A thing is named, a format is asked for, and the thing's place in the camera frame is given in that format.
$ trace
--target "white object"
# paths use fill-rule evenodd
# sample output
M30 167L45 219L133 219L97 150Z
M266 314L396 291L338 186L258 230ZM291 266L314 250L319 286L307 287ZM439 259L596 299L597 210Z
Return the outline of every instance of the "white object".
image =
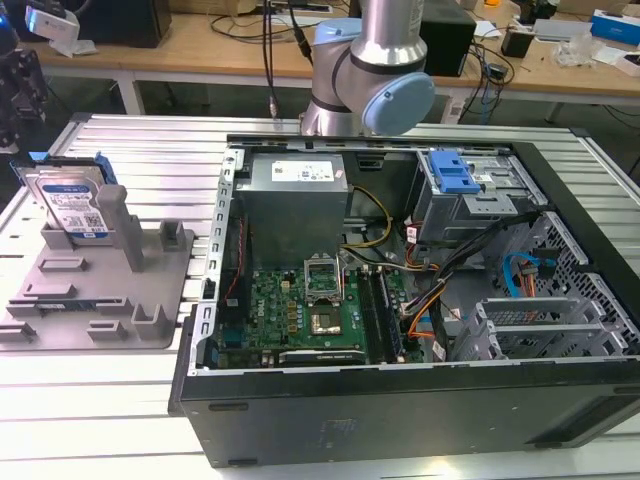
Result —
M331 18L331 17L311 17L306 15L300 15L299 11L297 13L298 15L296 15L296 22L301 27L312 27L314 25L319 24L320 22L324 22L328 18ZM271 23L274 25L285 25L289 28L293 27L293 24L291 23L291 15L289 15L288 13L286 15L284 14L271 15Z
M407 227L407 242L418 243L418 229L416 227Z
M640 77L640 65L636 65L635 63L631 63L624 57L620 57L616 63L615 67L619 70L622 70L627 75L631 75L632 77Z
M536 20L533 26L533 33L536 34L538 40L568 41L576 35L583 35L591 32L591 23L587 22L570 22L566 20Z
M25 23L31 33L49 39L51 48L66 57L96 53L91 40L78 40L80 23L76 16L68 10L65 14L65 18L60 18L27 6Z
M476 31L473 32L476 37L492 38L501 37L502 33L496 26L488 20L476 20Z
M608 65L615 65L616 62L626 54L627 52L625 50L604 45L600 50L593 54L593 59Z
M578 65L594 66L593 56L604 46L599 40L594 40L590 33L576 35L570 42L560 42L553 47L552 55L561 67L576 67Z

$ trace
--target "power supply label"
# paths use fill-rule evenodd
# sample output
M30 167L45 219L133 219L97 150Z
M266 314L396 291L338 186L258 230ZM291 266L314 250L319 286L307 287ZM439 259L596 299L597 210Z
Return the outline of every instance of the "power supply label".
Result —
M331 162L277 161L271 165L274 182L333 182Z

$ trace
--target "ram slot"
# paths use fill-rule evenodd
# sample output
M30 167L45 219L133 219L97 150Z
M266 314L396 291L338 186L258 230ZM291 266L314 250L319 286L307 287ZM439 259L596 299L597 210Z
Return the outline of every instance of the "ram slot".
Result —
M372 364L390 363L395 359L391 348L389 330L384 322L384 300L377 298L380 288L376 288L369 275L358 275L360 312L367 340L367 352Z
M389 331L388 341L395 359L402 352L402 341L400 340L400 331L398 329L398 322L396 321L396 314L393 311L393 305L391 304L391 296L389 295L386 276L384 273L376 273L373 275L373 280L374 288L376 290L374 292L375 298L383 301L379 311L382 313L381 319Z

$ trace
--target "blue box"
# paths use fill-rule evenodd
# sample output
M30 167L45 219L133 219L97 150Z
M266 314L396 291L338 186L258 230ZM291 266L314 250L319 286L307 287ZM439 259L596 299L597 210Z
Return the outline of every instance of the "blue box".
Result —
M602 10L596 10L591 17L591 34L616 42L640 45L640 19L623 16L611 17Z

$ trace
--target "yellow wire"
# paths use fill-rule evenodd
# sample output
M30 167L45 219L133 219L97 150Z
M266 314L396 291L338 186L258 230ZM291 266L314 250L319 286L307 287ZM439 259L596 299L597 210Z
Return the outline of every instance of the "yellow wire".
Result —
M348 248L369 248L369 247L377 247L378 245L380 245L382 242L384 242L387 238L389 238L389 235L391 235L391 227L392 227L392 223L393 223L393 219L391 218L391 215L389 214L389 210L387 210L385 208L384 205L382 205L382 202L380 200L378 200L375 195L373 193L371 193L369 190L367 190L366 188L354 185L353 186L353 190L358 190L362 193L364 193L367 197L369 197L373 203L375 203L378 207L380 207L380 210L382 210L382 212L384 213L384 216L387 217L387 228L385 229L384 233L382 234L382 237L380 237L377 240L371 240L370 242L362 242L362 243L346 243L344 245L342 245L343 247L348 247Z

